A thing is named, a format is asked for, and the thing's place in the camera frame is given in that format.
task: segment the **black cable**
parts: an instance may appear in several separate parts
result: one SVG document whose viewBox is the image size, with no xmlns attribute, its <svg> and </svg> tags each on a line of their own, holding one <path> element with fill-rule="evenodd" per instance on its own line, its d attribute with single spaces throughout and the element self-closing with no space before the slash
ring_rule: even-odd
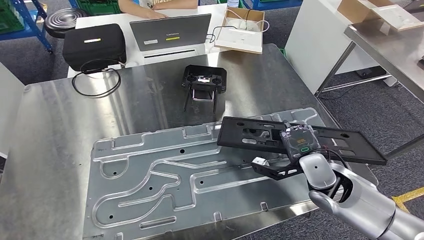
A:
<svg viewBox="0 0 424 240">
<path fill-rule="evenodd" d="M 246 30 L 248 30 L 248 17 L 249 17 L 249 13 L 251 12 L 252 9 L 249 9 L 247 11 L 247 15 L 246 15 Z"/>
<path fill-rule="evenodd" d="M 340 154 L 338 154 L 338 153 L 337 153 L 337 152 L 335 152 L 334 150 L 331 150 L 331 149 L 328 149 L 328 148 L 317 148 L 317 149 L 314 149 L 314 150 L 308 151 L 308 152 L 306 152 L 305 154 L 301 155 L 301 156 L 299 157 L 299 159 L 301 159 L 302 157 L 304 157 L 304 156 L 306 156 L 306 155 L 309 155 L 309 154 L 312 154 L 312 153 L 315 153 L 315 152 L 320 152 L 320 151 L 327 151 L 328 156 L 330 156 L 330 153 L 332 153 L 332 154 L 336 155 L 336 156 L 337 156 L 337 158 L 340 160 L 341 164 L 343 164 L 343 166 L 344 166 L 345 168 L 350 169 L 350 168 L 349 168 L 349 166 L 348 166 L 348 164 L 347 164 L 347 163 L 346 163 L 346 161 L 343 159 L 343 157 L 342 157 L 342 156 L 340 156 Z"/>
<path fill-rule="evenodd" d="M 214 27 L 213 30 L 212 30 L 212 33 L 206 34 L 206 36 L 208 36 L 208 35 L 213 36 L 213 39 L 211 38 L 210 41 L 209 41 L 210 44 L 215 42 L 215 39 L 217 38 L 217 36 L 215 36 L 215 34 L 214 34 L 215 29 L 217 29 L 217 28 L 235 28 L 235 29 L 237 29 L 237 27 L 235 27 L 235 26 L 216 26 L 216 27 Z"/>
<path fill-rule="evenodd" d="M 213 34 L 209 34 L 209 33 L 208 33 L 208 34 L 206 34 L 206 36 L 209 36 L 209 35 L 213 37 L 213 38 L 211 37 L 211 38 L 210 38 L 210 41 L 209 41 L 209 43 L 211 44 L 211 43 L 215 42 L 215 35 L 213 35 Z"/>
<path fill-rule="evenodd" d="M 349 90 L 345 91 L 343 94 L 341 94 L 338 97 L 334 97 L 334 98 L 318 97 L 318 98 L 319 99 L 322 99 L 322 100 L 336 100 L 336 99 L 339 99 L 339 98 L 343 97 L 345 94 L 347 94 L 348 92 L 350 92 L 352 89 L 356 88 L 357 86 L 359 86 L 359 84 L 351 87 Z"/>
<path fill-rule="evenodd" d="M 92 73 L 98 73 L 98 70 L 99 70 L 99 69 L 83 70 L 84 69 L 84 66 L 87 65 L 87 64 L 89 64 L 89 63 L 95 62 L 95 61 L 105 61 L 105 60 L 106 61 L 114 61 L 114 62 L 117 62 L 118 64 L 121 64 L 122 65 L 122 63 L 119 62 L 118 60 L 116 60 L 116 59 L 108 59 L 108 58 L 94 59 L 94 60 L 90 60 L 90 61 L 85 62 L 79 68 L 79 70 L 81 72 L 78 73 L 77 75 L 73 76 L 72 81 L 71 81 L 71 84 L 72 84 L 73 89 L 78 94 L 80 94 L 80 95 L 82 95 L 84 97 L 89 97 L 89 98 L 103 98 L 103 97 L 106 97 L 106 96 L 112 94 L 113 92 L 115 92 L 119 88 L 119 86 L 121 85 L 121 75 L 119 74 L 119 72 L 117 70 L 115 70 L 113 68 L 108 68 L 108 69 L 102 69 L 101 72 L 107 72 L 107 71 L 112 70 L 113 72 L 115 72 L 118 75 L 118 81 L 116 82 L 116 84 L 112 88 L 110 88 L 109 90 L 107 90 L 105 92 L 99 93 L 99 94 L 85 94 L 85 93 L 82 93 L 81 91 L 78 90 L 77 85 L 75 84 L 75 81 L 76 81 L 76 79 L 77 79 L 77 77 L 79 75 L 81 75 L 81 74 L 87 75 L 87 74 L 92 74 Z"/>
</svg>

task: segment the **white label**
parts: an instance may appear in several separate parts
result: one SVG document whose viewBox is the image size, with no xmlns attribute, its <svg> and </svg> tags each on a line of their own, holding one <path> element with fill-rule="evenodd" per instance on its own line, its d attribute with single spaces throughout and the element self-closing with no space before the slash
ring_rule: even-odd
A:
<svg viewBox="0 0 424 240">
<path fill-rule="evenodd" d="M 88 44 L 88 43 L 100 42 L 101 40 L 102 40 L 101 38 L 90 39 L 90 40 L 85 40 L 84 43 Z"/>
<path fill-rule="evenodd" d="M 144 41 L 144 45 L 157 44 L 157 43 L 158 43 L 158 40 L 157 40 L 157 39 L 155 39 L 155 40 L 150 40 L 150 41 Z"/>
<path fill-rule="evenodd" d="M 210 83 L 211 82 L 211 80 L 209 80 L 209 79 L 206 79 L 206 78 L 199 78 L 199 79 L 197 79 L 199 82 L 202 82 L 202 83 Z"/>
</svg>

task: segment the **black bag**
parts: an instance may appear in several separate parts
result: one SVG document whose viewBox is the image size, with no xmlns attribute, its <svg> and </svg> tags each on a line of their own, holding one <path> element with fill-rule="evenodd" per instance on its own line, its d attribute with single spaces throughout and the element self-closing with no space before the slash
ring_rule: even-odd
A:
<svg viewBox="0 0 424 240">
<path fill-rule="evenodd" d="M 125 63 L 125 37 L 118 24 L 70 30 L 63 43 L 63 58 L 78 72 L 99 70 Z"/>
</svg>

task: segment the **cardboard box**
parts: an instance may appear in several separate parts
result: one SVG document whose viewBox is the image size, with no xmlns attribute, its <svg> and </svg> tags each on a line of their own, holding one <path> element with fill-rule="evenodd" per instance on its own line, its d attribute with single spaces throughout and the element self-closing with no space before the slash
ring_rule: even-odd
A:
<svg viewBox="0 0 424 240">
<path fill-rule="evenodd" d="M 230 50 L 262 54 L 262 32 L 264 30 L 265 13 L 263 11 L 249 10 L 245 8 L 228 7 L 228 10 L 243 18 L 244 21 L 259 22 L 259 31 L 248 31 L 232 27 L 217 28 L 215 47 Z M 226 11 L 222 26 L 227 26 L 228 21 L 240 19 L 233 12 Z"/>
<path fill-rule="evenodd" d="M 353 24 L 379 19 L 371 9 L 393 5 L 389 0 L 342 0 L 337 10 Z"/>
</svg>

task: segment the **white panel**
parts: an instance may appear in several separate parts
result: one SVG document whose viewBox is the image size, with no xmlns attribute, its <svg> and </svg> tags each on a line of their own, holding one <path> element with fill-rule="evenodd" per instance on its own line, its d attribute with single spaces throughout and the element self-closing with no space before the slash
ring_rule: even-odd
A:
<svg viewBox="0 0 424 240">
<path fill-rule="evenodd" d="M 287 59 L 315 93 L 350 43 L 343 34 L 351 22 L 337 11 L 341 0 L 304 0 L 285 47 Z M 356 47 L 337 73 L 376 66 Z"/>
<path fill-rule="evenodd" d="M 6 158 L 24 85 L 0 62 L 0 157 Z"/>
</svg>

